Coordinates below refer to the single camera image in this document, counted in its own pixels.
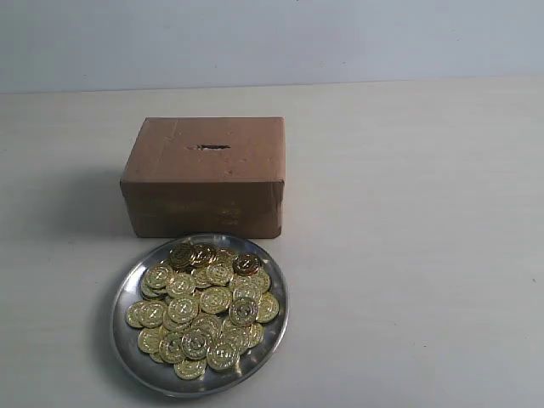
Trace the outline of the brown cardboard slotted box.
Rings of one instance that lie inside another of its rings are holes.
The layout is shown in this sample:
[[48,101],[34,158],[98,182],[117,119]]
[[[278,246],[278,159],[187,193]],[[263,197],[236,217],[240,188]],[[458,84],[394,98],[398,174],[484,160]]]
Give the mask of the brown cardboard slotted box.
[[285,120],[147,117],[120,178],[140,238],[281,234]]

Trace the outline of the dark gold coin top right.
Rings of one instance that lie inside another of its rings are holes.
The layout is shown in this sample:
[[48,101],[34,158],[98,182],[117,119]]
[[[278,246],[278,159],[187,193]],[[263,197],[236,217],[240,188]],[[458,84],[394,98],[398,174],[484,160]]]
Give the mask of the dark gold coin top right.
[[240,276],[254,275],[258,272],[260,266],[260,258],[250,252],[239,254],[232,262],[234,272]]

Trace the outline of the gold coin right edge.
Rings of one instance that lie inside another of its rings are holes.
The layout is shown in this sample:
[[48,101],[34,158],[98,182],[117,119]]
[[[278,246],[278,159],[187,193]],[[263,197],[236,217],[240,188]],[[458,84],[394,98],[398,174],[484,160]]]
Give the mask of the gold coin right edge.
[[258,302],[257,322],[271,322],[278,315],[279,310],[280,305],[276,297],[270,292],[264,293]]

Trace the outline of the gold coin top left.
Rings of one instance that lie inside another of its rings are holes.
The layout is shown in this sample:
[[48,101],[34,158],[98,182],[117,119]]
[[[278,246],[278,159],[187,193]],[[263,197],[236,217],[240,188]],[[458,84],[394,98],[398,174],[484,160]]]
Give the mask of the gold coin top left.
[[191,264],[193,246],[190,243],[180,243],[169,253],[169,263],[175,269],[184,269]]

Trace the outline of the gold coin centre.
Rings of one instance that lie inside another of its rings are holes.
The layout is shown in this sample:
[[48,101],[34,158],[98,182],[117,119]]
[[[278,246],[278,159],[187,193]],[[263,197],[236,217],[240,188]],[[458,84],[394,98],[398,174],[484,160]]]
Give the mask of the gold coin centre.
[[225,286],[211,286],[201,293],[200,309],[208,314],[216,315],[228,310],[232,302],[232,294]]

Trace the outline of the gold coin bottom right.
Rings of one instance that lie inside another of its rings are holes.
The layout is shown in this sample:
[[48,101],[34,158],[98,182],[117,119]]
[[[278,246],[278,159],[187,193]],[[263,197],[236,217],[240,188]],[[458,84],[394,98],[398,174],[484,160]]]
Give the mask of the gold coin bottom right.
[[207,364],[214,371],[226,371],[239,360],[236,344],[229,339],[218,340],[207,351]]

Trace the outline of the gold coin far left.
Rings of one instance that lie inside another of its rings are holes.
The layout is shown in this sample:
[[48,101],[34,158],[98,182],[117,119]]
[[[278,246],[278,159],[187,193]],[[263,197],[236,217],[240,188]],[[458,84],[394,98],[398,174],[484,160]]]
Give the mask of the gold coin far left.
[[148,327],[148,325],[144,323],[143,318],[144,308],[148,304],[149,302],[147,300],[140,300],[138,302],[132,303],[127,308],[125,320],[129,326],[135,329]]

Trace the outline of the gold coin lower left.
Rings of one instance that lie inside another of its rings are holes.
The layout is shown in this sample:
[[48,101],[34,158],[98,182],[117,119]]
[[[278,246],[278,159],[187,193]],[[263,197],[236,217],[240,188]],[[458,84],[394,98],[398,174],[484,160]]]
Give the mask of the gold coin lower left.
[[143,328],[138,335],[138,347],[146,354],[155,354],[159,351],[159,346],[163,337],[161,327]]

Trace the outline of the gold coin bottom front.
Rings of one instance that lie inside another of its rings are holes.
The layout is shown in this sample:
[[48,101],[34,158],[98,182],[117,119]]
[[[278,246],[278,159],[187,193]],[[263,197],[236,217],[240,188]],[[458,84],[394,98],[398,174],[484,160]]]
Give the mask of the gold coin bottom front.
[[176,376],[185,381],[191,381],[201,377],[205,373],[206,368],[206,359],[185,359],[173,365]]

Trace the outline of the round steel plate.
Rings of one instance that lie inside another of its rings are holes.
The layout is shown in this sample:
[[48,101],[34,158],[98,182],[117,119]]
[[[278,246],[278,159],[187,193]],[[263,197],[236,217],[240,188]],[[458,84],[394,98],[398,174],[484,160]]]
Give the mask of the round steel plate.
[[[137,285],[147,268],[166,258],[181,243],[209,243],[258,255],[271,278],[271,292],[279,301],[279,316],[265,325],[263,343],[241,357],[236,368],[211,372],[202,378],[183,381],[172,368],[154,363],[137,347],[137,332],[125,319],[128,306],[140,300]],[[223,392],[242,383],[258,372],[277,350],[286,331],[289,315],[289,296],[285,276],[279,264],[258,244],[232,235],[207,233],[184,235],[169,241],[144,255],[128,270],[113,299],[110,314],[110,342],[124,370],[136,381],[159,394],[178,399],[195,399]]]

